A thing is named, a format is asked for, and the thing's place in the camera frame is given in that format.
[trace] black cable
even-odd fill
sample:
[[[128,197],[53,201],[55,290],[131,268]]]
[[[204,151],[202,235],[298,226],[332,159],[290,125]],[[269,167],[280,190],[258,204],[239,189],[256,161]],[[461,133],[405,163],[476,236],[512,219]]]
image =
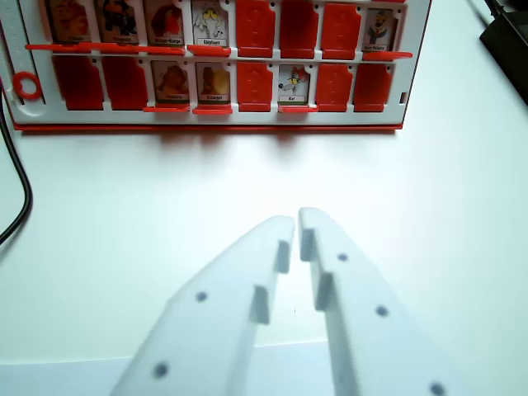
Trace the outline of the black cable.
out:
[[[22,166],[22,163],[20,162],[20,159],[17,154],[17,150],[15,149],[15,145],[13,144],[13,141],[11,139],[11,134],[9,133],[9,129],[7,128],[6,117],[4,117],[4,114],[3,114],[3,103],[2,103],[1,94],[0,94],[0,113],[1,113],[0,115],[2,116],[2,119],[0,120],[0,128],[2,129],[3,140],[6,143],[7,151],[9,152],[11,160],[13,161],[13,165],[16,169],[16,173],[18,173],[18,177],[20,178],[22,187],[24,188],[24,205],[22,206],[22,209],[20,210],[20,213],[18,214],[18,216],[12,221],[11,224],[9,224],[9,227],[7,227],[5,231],[0,234],[0,246],[1,246],[18,229],[18,227],[24,224],[24,222],[27,220],[27,217],[30,215],[31,208],[33,207],[33,192],[31,191],[31,184],[30,184],[29,179],[27,178],[26,171],[24,170],[24,167]]]
[[[488,4],[489,11],[492,12],[494,18],[498,17],[504,12],[504,7],[497,0],[484,0]]]

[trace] red plastic slot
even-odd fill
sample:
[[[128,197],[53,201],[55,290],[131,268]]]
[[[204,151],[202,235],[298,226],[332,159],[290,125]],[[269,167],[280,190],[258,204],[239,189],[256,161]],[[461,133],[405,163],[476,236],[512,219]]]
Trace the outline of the red plastic slot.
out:
[[[231,105],[198,105],[192,109],[193,114],[225,115],[233,114]]]
[[[117,43],[79,43],[77,46],[83,50],[97,50],[102,54],[138,54],[138,45],[117,44]]]
[[[360,134],[394,134],[395,130],[403,128],[400,124],[385,125],[125,125],[125,124],[17,124],[13,123],[16,130],[24,130],[31,134],[91,134],[94,130],[101,131],[105,134],[119,134],[121,131],[141,130],[143,133],[159,132],[163,130],[196,130],[204,132],[213,130],[228,130],[242,134],[254,134],[258,132],[290,131],[292,133],[316,133],[316,134],[340,134],[356,131]]]
[[[273,73],[262,62],[238,62],[238,109],[270,111]]]
[[[310,106],[281,106],[279,105],[280,113],[317,113],[319,108]]]
[[[218,45],[188,45],[187,49],[195,56],[228,57],[231,55],[230,48],[224,48]]]
[[[162,47],[157,45],[119,45],[117,43],[78,43],[78,44],[28,44],[26,50],[46,50],[58,53],[89,54],[92,50],[103,54],[149,54],[184,55],[183,47]]]
[[[140,46],[139,51],[159,55],[185,55],[185,48],[183,47],[162,47],[157,45],[146,45]]]
[[[313,59],[319,14],[309,1],[284,0],[280,12],[280,57]]]
[[[412,52],[379,51],[365,52],[363,54],[363,60],[379,60],[380,62],[392,62],[396,59],[408,59],[412,57]]]
[[[81,49],[78,44],[26,44],[26,50],[44,50],[57,53],[89,53],[89,49]]]
[[[352,74],[345,64],[319,66],[315,102],[319,111],[347,111]]]
[[[144,70],[137,60],[128,57],[102,59],[106,89],[114,110],[143,110],[148,93]]]
[[[52,57],[60,93],[68,110],[102,110],[99,69],[87,56]]]
[[[381,112],[389,99],[392,75],[385,64],[360,64],[354,88],[354,111]]]
[[[360,26],[361,15],[355,4],[327,4],[321,37],[323,59],[354,59]]]
[[[271,58],[275,39],[275,12],[262,0],[237,1],[238,55]]]
[[[189,105],[163,107],[157,104],[155,107],[144,107],[145,113],[187,113],[191,107]]]

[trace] white table surface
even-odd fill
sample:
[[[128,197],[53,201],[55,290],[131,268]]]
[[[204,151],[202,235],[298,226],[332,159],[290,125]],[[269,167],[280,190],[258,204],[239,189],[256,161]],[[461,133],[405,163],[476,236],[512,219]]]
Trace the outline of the white table surface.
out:
[[[0,363],[131,356],[231,242],[315,206],[477,394],[526,394],[528,111],[481,31],[465,2],[433,2],[396,135],[16,134],[35,206],[0,250]],[[2,144],[0,192],[3,228],[23,195]],[[295,254],[258,343],[324,339],[311,303]]]

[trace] screw hole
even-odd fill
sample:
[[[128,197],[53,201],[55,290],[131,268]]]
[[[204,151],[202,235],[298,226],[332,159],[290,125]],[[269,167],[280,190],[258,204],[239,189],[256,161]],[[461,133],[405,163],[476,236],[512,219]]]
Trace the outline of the screw hole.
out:
[[[446,390],[441,384],[432,384],[431,393],[435,396],[444,396],[446,394]]]
[[[196,301],[198,301],[199,303],[202,303],[206,300],[207,300],[207,293],[205,293],[204,291],[201,291],[200,293],[196,295]]]
[[[154,366],[153,376],[154,378],[162,378],[168,373],[168,364],[161,362]]]
[[[389,316],[389,310],[386,309],[383,305],[380,305],[378,308],[376,308],[376,313],[382,317]]]

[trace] character name label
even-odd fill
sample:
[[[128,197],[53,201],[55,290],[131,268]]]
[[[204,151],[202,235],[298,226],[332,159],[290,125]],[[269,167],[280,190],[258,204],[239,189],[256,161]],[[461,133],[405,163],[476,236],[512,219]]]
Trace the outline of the character name label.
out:
[[[196,39],[199,45],[227,45],[228,41],[226,39]]]
[[[201,101],[228,101],[229,95],[200,95]]]
[[[176,37],[176,38],[160,38],[160,37],[156,37],[154,39],[154,42],[158,43],[158,44],[175,44],[175,45],[183,45],[183,39],[181,37]]]
[[[363,45],[364,51],[386,51],[387,45],[376,45],[376,44],[365,44]]]
[[[175,101],[188,101],[189,95],[183,95],[180,93],[174,93],[167,95],[167,99],[174,99]]]
[[[286,97],[280,96],[279,101],[306,101],[306,97]]]

